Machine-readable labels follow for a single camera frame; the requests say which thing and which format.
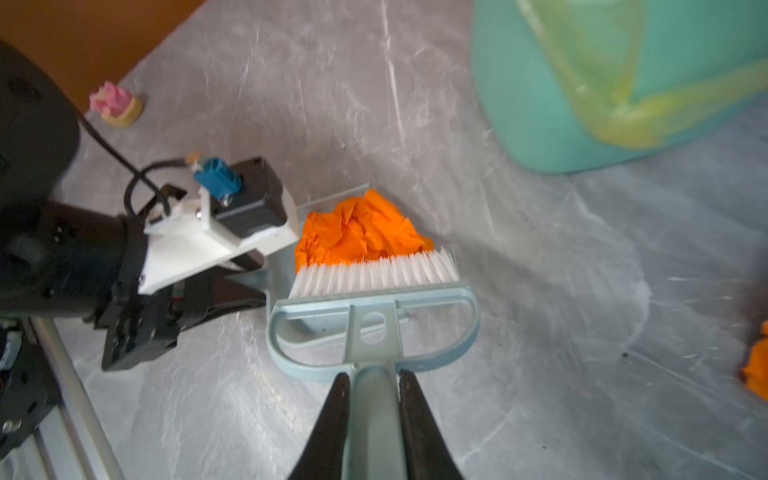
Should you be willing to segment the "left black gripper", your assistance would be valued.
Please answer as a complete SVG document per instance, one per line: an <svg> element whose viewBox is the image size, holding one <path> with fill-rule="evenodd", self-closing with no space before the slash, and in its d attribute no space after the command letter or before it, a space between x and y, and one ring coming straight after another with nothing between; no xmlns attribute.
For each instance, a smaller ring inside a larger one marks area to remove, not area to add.
<svg viewBox="0 0 768 480"><path fill-rule="evenodd" d="M116 282L94 321L106 332L101 369L129 370L153 361L175 348L185 330L265 306L266 294L238 282L238 275L214 266L149 295L138 293L137 282Z"/></svg>

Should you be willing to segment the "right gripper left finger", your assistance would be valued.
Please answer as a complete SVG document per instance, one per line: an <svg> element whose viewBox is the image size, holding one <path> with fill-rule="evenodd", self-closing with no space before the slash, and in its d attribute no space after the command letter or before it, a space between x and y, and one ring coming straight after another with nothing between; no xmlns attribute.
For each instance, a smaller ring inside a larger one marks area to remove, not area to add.
<svg viewBox="0 0 768 480"><path fill-rule="evenodd" d="M350 378L339 373L289 480L340 480L350 414Z"/></svg>

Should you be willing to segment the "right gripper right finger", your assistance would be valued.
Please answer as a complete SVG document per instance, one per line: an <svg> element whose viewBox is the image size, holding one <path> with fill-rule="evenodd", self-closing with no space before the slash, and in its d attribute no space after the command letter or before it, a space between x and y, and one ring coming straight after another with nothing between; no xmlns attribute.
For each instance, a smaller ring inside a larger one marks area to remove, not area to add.
<svg viewBox="0 0 768 480"><path fill-rule="evenodd" d="M399 373L399 416L410 480L462 480L416 375Z"/></svg>

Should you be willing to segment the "grey-green hand brush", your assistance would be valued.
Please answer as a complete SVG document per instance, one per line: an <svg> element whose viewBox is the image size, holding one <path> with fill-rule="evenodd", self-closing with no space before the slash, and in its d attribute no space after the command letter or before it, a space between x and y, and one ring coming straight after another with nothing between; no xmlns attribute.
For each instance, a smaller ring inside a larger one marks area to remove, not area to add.
<svg viewBox="0 0 768 480"><path fill-rule="evenodd" d="M406 355L401 325L416 309L460 305L469 324L452 344ZM343 338L305 347L281 342L276 328L292 320L338 318ZM454 255L435 249L364 263L311 265L276 302L267 325L270 356L284 373L326 382L349 375L350 414L341 479L408 479L399 416L399 373L416 377L446 366L474 344L480 311L460 278Z"/></svg>

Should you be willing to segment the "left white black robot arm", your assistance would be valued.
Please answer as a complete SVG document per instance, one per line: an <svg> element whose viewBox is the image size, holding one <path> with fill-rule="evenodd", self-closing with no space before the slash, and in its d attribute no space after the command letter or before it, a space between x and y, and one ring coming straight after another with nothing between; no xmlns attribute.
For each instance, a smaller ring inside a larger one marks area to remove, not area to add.
<svg viewBox="0 0 768 480"><path fill-rule="evenodd" d="M128 370L175 347L181 332L263 307L240 283L287 220L282 185L254 158L234 166L230 196L157 189L142 210L109 216L52 193L91 124L33 62L1 47L1 311L76 317L106 334L101 367Z"/></svg>

